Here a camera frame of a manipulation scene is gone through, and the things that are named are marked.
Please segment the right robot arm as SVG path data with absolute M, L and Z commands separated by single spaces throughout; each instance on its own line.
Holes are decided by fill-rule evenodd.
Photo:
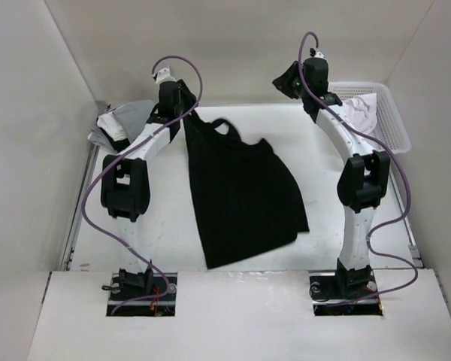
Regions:
M 365 296 L 371 291 L 367 235 L 387 191 L 390 157 L 375 150 L 354 128 L 336 94 L 328 91 L 328 64 L 318 57 L 294 62 L 293 96 L 334 145 L 344 163 L 337 196 L 344 207 L 344 239 L 332 276 L 310 279 L 312 298 L 318 302 Z

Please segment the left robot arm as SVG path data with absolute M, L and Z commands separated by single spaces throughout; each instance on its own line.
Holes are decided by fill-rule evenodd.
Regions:
M 189 110 L 195 102 L 196 97 L 183 80 L 165 80 L 159 84 L 159 102 L 131 146 L 135 147 L 144 140 L 148 142 L 125 156 L 101 179 L 101 205 L 112 218 L 135 223 L 145 214 L 151 200 L 151 163 L 180 130 L 180 121 L 173 123 L 172 120 Z M 116 302 L 133 298 L 143 300 L 150 296 L 157 301 L 162 295 L 162 300 L 170 303 L 175 300 L 176 281 L 176 278 L 165 281 L 151 267 L 138 273 L 120 269 L 111 285 L 104 285 L 102 289 L 110 292 L 111 299 Z

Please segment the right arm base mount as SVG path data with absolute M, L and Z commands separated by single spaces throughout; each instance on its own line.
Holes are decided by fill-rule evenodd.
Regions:
M 378 316 L 383 315 L 379 296 L 360 300 L 377 291 L 374 275 L 366 283 L 340 290 L 334 273 L 316 273 L 310 276 L 309 295 L 315 316 Z

